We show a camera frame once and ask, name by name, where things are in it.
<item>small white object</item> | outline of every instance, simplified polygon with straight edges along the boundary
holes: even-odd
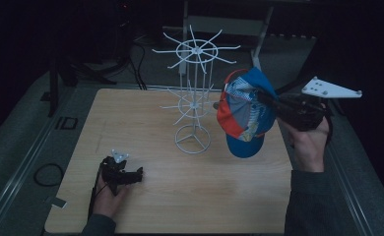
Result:
[[[116,151],[115,149],[113,149],[112,150],[112,156],[114,157],[115,162],[121,163],[126,158],[128,158],[129,154],[128,153],[121,153],[121,152]]]
[[[324,97],[324,98],[360,98],[361,90],[351,90],[336,86],[334,84],[321,81],[317,77],[314,77],[306,86],[302,89],[302,93]]]

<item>white wire stand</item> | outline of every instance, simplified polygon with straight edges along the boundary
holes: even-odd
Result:
[[[185,117],[192,119],[191,124],[182,126],[177,130],[174,141],[182,151],[195,154],[205,151],[211,143],[210,133],[201,125],[200,118],[207,115],[212,107],[209,92],[213,87],[214,60],[218,59],[228,64],[234,64],[235,61],[228,61],[219,57],[219,51],[222,49],[237,49],[240,46],[217,47],[214,45],[212,41],[221,34],[222,30],[209,40],[195,38],[192,27],[190,27],[190,32],[192,39],[184,42],[178,41],[164,33],[166,38],[178,43],[176,49],[168,51],[153,49],[153,51],[156,53],[175,53],[177,55],[179,61],[172,66],[168,66],[168,69],[173,69],[181,63],[186,63],[186,74],[182,75],[179,73],[179,90],[168,89],[179,97],[177,105],[162,106],[161,108],[178,108],[181,116],[173,125],[177,125]],[[202,78],[201,85],[198,85],[198,78]]]

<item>right hand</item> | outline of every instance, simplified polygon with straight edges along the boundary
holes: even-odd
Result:
[[[278,122],[288,130],[298,170],[324,172],[324,149],[330,131],[327,119],[323,117],[317,129],[307,132],[296,130],[280,118],[278,118]]]

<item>left hand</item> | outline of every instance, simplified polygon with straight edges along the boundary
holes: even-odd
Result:
[[[111,189],[105,186],[102,175],[99,175],[96,185],[96,199],[94,204],[94,214],[102,214],[113,218],[118,213],[122,202],[128,194],[129,186],[123,186],[116,196],[112,194]]]

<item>forearm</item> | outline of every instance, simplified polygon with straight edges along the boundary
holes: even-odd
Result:
[[[113,236],[115,227],[116,224],[111,218],[101,214],[93,214],[81,236]]]
[[[341,235],[327,173],[292,170],[285,235]]]

